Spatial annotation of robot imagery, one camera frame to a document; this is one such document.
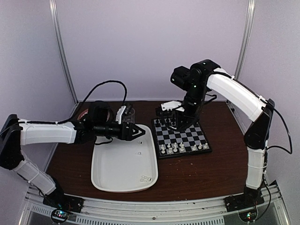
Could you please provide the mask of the white chess queen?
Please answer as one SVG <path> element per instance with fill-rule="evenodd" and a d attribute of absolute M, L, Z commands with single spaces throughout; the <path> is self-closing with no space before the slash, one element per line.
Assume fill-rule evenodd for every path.
<path fill-rule="evenodd" d="M 185 149 L 184 149 L 184 145 L 181 145 L 180 148 L 179 148 L 180 152 L 184 152 Z"/>

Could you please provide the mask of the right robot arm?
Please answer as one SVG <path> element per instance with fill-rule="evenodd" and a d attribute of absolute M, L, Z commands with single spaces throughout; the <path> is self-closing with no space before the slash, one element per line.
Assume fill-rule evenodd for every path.
<path fill-rule="evenodd" d="M 239 109 L 251 121 L 244 133 L 248 166 L 245 193 L 240 197 L 240 203 L 250 207 L 258 200 L 257 191 L 267 167 L 266 148 L 275 103 L 259 96 L 209 59 L 194 63 L 189 68 L 175 68 L 170 81 L 186 92 L 182 103 L 176 108 L 179 129 L 186 129 L 199 120 L 208 91 L 222 95 L 231 106 L 231 111 Z"/>

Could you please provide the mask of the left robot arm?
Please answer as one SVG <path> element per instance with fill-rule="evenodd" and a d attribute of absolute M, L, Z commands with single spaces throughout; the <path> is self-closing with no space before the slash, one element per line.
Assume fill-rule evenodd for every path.
<path fill-rule="evenodd" d="M 104 101 L 92 102 L 79 120 L 61 122 L 22 120 L 15 114 L 8 116 L 0 132 L 0 166 L 13 170 L 40 191 L 49 195 L 57 208 L 67 204 L 67 197 L 54 178 L 40 171 L 22 152 L 21 147 L 37 143 L 83 144 L 98 136 L 132 141 L 145 135 L 145 130 L 131 122 L 123 122 L 129 106 L 123 105 L 114 114 Z"/>

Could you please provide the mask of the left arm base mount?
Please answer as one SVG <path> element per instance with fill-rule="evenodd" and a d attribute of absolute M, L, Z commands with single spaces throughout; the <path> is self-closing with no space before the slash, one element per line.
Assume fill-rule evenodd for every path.
<path fill-rule="evenodd" d="M 57 209 L 69 212 L 80 213 L 83 207 L 84 199 L 69 195 L 46 195 L 43 204 L 55 207 Z"/>

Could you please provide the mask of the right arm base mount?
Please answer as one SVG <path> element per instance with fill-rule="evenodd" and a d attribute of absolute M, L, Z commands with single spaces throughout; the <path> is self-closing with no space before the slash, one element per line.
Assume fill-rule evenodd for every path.
<path fill-rule="evenodd" d="M 262 196 L 254 198 L 246 194 L 230 195 L 224 199 L 224 203 L 227 212 L 232 212 L 236 210 L 252 208 L 259 204 L 263 204 L 264 198 Z"/>

